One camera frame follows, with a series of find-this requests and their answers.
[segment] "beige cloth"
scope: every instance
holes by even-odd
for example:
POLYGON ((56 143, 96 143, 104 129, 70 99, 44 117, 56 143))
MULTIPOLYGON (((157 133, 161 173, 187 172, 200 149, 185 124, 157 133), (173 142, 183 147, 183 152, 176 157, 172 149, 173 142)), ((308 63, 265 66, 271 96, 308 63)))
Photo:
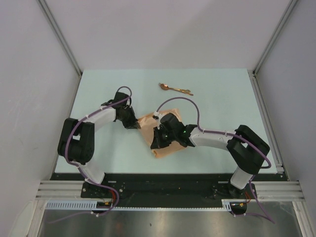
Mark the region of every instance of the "beige cloth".
MULTIPOLYGON (((181 116, 178 109, 159 111, 159 113, 163 115, 173 113, 178 118, 178 120, 181 121, 181 116)), ((154 113, 147 114, 138 119, 138 123, 141 127, 139 131, 149 147, 151 146, 154 139, 154 127, 157 127, 157 121, 153 118, 153 115, 154 113)), ((178 142, 173 141, 168 147, 162 149, 154 149, 152 150, 152 152, 154 153, 156 158, 162 158, 182 149, 185 149, 185 147, 181 146, 178 142)))

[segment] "white wall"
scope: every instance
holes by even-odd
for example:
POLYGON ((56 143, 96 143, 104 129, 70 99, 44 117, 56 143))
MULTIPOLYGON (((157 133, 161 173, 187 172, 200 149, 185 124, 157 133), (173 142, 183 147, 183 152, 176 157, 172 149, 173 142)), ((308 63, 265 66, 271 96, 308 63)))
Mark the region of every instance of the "white wall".
POLYGON ((47 0, 81 69, 254 69, 289 0, 47 0))
POLYGON ((35 0, 0 3, 0 232, 49 175, 78 78, 35 0))
POLYGON ((301 0, 258 80, 286 168, 316 220, 316 0, 301 0))

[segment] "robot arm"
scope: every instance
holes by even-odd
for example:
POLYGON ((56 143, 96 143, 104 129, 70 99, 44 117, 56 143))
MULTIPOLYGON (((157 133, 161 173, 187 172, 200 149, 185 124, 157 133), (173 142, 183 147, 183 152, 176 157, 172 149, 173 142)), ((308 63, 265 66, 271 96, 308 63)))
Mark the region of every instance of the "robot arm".
MULTIPOLYGON (((135 117, 130 101, 125 101, 116 106, 108 107, 108 105, 127 98, 128 95, 122 92, 116 92, 113 100, 101 105, 101 111, 90 116, 82 122, 76 129, 74 136, 71 138, 68 147, 68 159, 76 165, 82 174, 97 184, 101 184, 104 179, 104 171, 99 168, 93 159, 94 153, 94 135, 101 127, 107 123, 120 120, 126 129, 139 128, 137 118, 135 117)), ((77 119, 68 118, 64 122, 63 130, 58 144, 58 154, 65 157, 67 140, 79 121, 77 119)))
POLYGON ((258 174, 264 159, 252 147, 245 147, 239 139, 225 134, 236 134, 245 138, 264 155, 270 151, 268 144, 245 125, 240 125, 235 131, 225 132, 223 135, 223 132, 216 134, 216 131, 212 131, 212 133, 200 131, 194 124, 184 126, 171 113, 162 116, 156 112, 154 118, 158 121, 158 126, 154 128, 151 149, 164 148, 171 142, 177 141, 184 147, 209 146, 228 151, 238 165, 230 180, 232 195, 243 190, 252 176, 258 174))

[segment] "metal floor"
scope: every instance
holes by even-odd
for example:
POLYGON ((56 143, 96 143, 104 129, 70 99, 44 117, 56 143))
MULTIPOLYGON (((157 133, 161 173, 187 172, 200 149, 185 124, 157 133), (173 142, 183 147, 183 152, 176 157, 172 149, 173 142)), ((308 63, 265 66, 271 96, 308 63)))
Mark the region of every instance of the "metal floor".
MULTIPOLYGON (((228 212, 112 211, 106 216, 83 214, 48 224, 76 211, 46 210, 39 237, 301 237, 291 202, 266 202, 276 221, 253 217, 234 218, 228 212)), ((261 213, 256 203, 248 212, 261 213)))

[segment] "spoon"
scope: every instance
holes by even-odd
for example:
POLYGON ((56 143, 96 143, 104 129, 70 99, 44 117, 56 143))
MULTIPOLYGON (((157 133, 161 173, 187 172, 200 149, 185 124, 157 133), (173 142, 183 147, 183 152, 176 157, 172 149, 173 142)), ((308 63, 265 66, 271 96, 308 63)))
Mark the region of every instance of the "spoon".
POLYGON ((182 92, 182 93, 185 93, 185 94, 188 94, 188 95, 193 95, 193 94, 190 93, 191 92, 190 90, 183 90, 183 89, 169 87, 167 84, 163 84, 163 83, 159 83, 158 85, 163 90, 175 90, 175 91, 179 91, 179 92, 182 92))

